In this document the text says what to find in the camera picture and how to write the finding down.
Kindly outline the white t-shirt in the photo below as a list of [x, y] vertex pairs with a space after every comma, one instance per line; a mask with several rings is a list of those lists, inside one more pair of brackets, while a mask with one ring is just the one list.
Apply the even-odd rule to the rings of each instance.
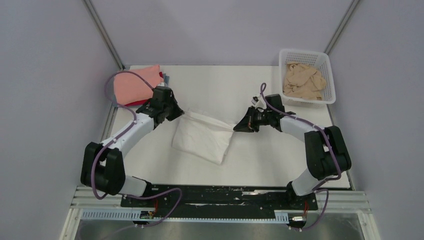
[[234, 123], [187, 111], [180, 117], [171, 146], [210, 163], [221, 165], [227, 155], [234, 126]]

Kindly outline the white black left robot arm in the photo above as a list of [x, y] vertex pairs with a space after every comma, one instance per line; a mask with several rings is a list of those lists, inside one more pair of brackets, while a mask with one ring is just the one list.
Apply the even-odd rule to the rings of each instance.
[[124, 157], [165, 120], [171, 122], [183, 114], [171, 88], [155, 87], [152, 98], [132, 113], [133, 119], [121, 130], [101, 143], [91, 142], [85, 147], [80, 182], [91, 187], [98, 199], [101, 191], [111, 196], [133, 196], [139, 206], [149, 206], [153, 201], [153, 193], [147, 190], [150, 182], [127, 175]]

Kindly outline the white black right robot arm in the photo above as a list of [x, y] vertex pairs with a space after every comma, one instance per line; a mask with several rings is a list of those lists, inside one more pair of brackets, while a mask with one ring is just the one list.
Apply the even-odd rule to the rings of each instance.
[[279, 94], [253, 97], [252, 105], [233, 128], [234, 132], [257, 133], [261, 126], [270, 126], [291, 135], [304, 143], [306, 169], [287, 184], [286, 204], [298, 209], [306, 201], [306, 195], [315, 192], [328, 181], [341, 178], [342, 172], [352, 166], [346, 143], [339, 127], [317, 126], [287, 112]]

